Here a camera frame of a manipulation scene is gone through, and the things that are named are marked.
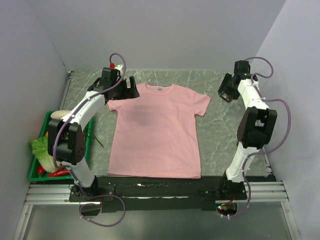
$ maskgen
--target robotic arm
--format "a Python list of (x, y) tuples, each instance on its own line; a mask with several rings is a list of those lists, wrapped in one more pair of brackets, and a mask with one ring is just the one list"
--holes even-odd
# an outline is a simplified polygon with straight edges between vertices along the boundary
[(228, 103), (242, 97), (245, 113), (237, 129), (238, 146), (235, 156), (229, 168), (224, 172), (221, 179), (219, 192), (227, 199), (239, 194), (244, 189), (244, 174), (246, 174), (254, 155), (270, 142), (277, 112), (268, 107), (259, 96), (258, 79), (253, 77), (251, 81), (250, 65), (248, 61), (236, 61), (234, 75), (226, 74), (219, 89), (219, 96)]
[(56, 148), (56, 157), (68, 170), (71, 170), (75, 178), (76, 186), (81, 185), (88, 196), (95, 196), (98, 191), (97, 177), (90, 171), (84, 158), (86, 144), (83, 130), (93, 115), (102, 108), (109, 100), (123, 100), (139, 97), (136, 82), (133, 76), (129, 77), (130, 88), (127, 87), (126, 79), (122, 80), (117, 87), (98, 94), (114, 86), (124, 74), (124, 66), (118, 65), (114, 68), (104, 67), (102, 75), (87, 90), (84, 98), (66, 116), (60, 120), (52, 119), (48, 125), (48, 153), (53, 156), (54, 144), (59, 130), (71, 117), (62, 134)]

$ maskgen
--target shirt neckline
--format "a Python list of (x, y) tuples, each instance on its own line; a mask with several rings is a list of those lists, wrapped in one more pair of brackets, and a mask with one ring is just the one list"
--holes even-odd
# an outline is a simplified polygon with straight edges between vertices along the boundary
[(171, 90), (174, 88), (174, 84), (172, 84), (171, 86), (163, 86), (163, 87), (162, 87), (163, 89), (169, 88), (169, 90), (166, 91), (166, 92), (153, 92), (153, 91), (149, 91), (148, 88), (158, 88), (158, 86), (151, 86), (151, 85), (148, 85), (148, 84), (146, 84), (146, 83), (144, 84), (144, 88), (145, 88), (145, 90), (146, 90), (148, 93), (150, 93), (150, 94), (154, 94), (154, 95), (165, 95), (165, 94), (168, 94), (168, 93), (171, 92)]

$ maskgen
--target shirt sleeve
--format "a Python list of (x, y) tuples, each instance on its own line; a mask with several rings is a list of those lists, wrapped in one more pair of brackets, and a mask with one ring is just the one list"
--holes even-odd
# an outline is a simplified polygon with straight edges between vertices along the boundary
[(110, 111), (118, 111), (119, 107), (121, 106), (121, 102), (120, 100), (109, 100), (107, 102)]
[(209, 97), (207, 94), (200, 94), (194, 91), (192, 97), (194, 114), (200, 116), (205, 115), (210, 100), (211, 97)]

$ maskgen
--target lettuce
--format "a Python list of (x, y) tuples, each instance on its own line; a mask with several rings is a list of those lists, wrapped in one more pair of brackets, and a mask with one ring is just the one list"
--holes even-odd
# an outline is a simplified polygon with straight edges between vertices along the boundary
[(43, 169), (48, 173), (54, 173), (58, 169), (54, 165), (54, 159), (48, 154), (48, 137), (42, 136), (30, 141), (32, 154), (38, 159)]

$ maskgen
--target gray floor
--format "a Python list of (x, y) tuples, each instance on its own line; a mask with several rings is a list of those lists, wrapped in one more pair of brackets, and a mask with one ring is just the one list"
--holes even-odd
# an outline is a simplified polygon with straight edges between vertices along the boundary
[[(224, 72), (196, 70), (129, 70), (126, 77), (134, 76), (137, 84), (170, 86), (181, 85), (201, 94), (208, 94), (211, 102), (204, 117), (196, 116), (197, 137), (202, 176), (221, 176), (228, 168), (237, 150), (236, 133), (245, 107), (241, 99), (227, 103), (217, 94)], [(76, 70), (63, 105), (72, 110), (84, 97), (87, 88), (101, 77), (101, 70)], [(117, 114), (103, 107), (94, 116), (93, 131), (102, 142), (91, 141), (88, 165), (97, 176), (108, 174), (109, 157), (116, 129)], [(256, 156), (247, 173), (249, 176), (267, 174), (263, 156)]]
[[(95, 221), (112, 224), (122, 212), (100, 213)], [(216, 212), (128, 211), (120, 224), (100, 227), (79, 217), (77, 205), (35, 205), (24, 240), (290, 240), (280, 202), (253, 202), (228, 221)]]

